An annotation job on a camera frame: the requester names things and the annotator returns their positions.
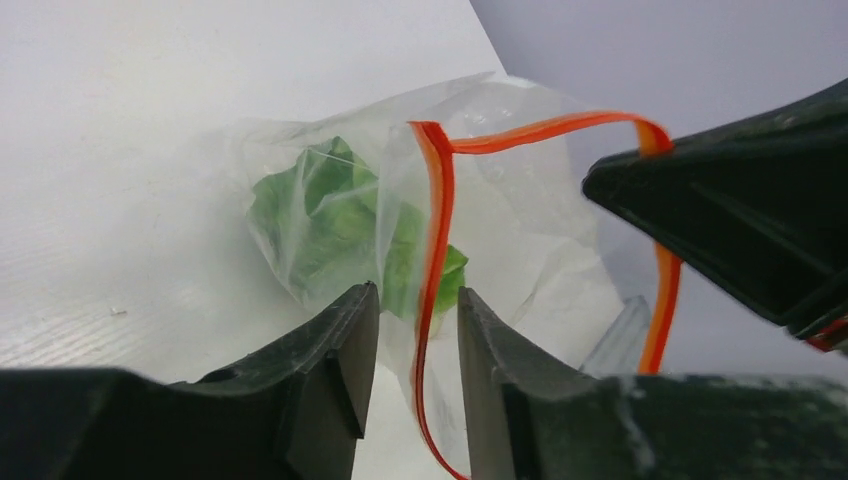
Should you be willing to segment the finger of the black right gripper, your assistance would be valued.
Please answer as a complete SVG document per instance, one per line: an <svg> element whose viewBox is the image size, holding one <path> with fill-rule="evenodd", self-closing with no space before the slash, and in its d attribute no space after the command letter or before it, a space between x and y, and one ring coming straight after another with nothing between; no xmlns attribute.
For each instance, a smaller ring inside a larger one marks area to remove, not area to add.
<svg viewBox="0 0 848 480"><path fill-rule="evenodd" d="M583 194L761 318L847 348L847 85L597 161Z"/></svg>

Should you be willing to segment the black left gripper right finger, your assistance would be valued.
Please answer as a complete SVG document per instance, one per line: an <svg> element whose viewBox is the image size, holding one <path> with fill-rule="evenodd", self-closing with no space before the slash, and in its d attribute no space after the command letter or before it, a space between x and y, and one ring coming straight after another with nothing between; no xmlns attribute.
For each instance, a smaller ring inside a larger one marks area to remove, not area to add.
<svg viewBox="0 0 848 480"><path fill-rule="evenodd" d="M843 479L847 390L823 379L618 375L556 359L461 288L475 479Z"/></svg>

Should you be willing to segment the clear orange-zip bag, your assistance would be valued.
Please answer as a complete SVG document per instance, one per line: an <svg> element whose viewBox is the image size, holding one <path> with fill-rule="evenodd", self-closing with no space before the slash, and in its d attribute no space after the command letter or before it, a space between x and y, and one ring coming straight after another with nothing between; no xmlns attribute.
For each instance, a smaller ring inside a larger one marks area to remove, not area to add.
<svg viewBox="0 0 848 480"><path fill-rule="evenodd" d="M378 358L397 376L413 418L425 423L444 477L471 475L458 353L463 287L581 372L660 370L681 263L663 247L645 266L618 260L620 241L580 180L603 147L643 159L670 152L672 140L657 122L494 74L319 121L240 121L229 131L228 152L243 169L248 228L268 264L247 217L253 186L335 136L378 178L379 252L388 249L385 223L396 220L398 202L420 208L428 221L417 315L400 319L380 299Z"/></svg>

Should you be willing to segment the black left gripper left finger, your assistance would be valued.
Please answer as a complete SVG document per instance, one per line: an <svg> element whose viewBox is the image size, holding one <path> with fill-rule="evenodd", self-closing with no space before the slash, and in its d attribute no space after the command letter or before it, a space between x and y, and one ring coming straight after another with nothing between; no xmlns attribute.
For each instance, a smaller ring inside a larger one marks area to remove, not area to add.
<svg viewBox="0 0 848 480"><path fill-rule="evenodd" d="M194 383L117 368L1 373L5 479L348 479L375 374L379 296L314 318Z"/></svg>

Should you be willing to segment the green lettuce head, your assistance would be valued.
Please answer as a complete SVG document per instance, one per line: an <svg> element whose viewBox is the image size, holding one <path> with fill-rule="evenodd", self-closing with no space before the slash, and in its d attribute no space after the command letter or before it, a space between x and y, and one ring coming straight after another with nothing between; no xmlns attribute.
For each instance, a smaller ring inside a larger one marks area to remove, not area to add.
<svg viewBox="0 0 848 480"><path fill-rule="evenodd" d="M272 271L305 306L323 307L353 284L380 288L381 307L412 321L418 307L422 210L398 202L387 251L379 252L378 178L339 136L303 150L293 166L264 176L247 211Z"/></svg>

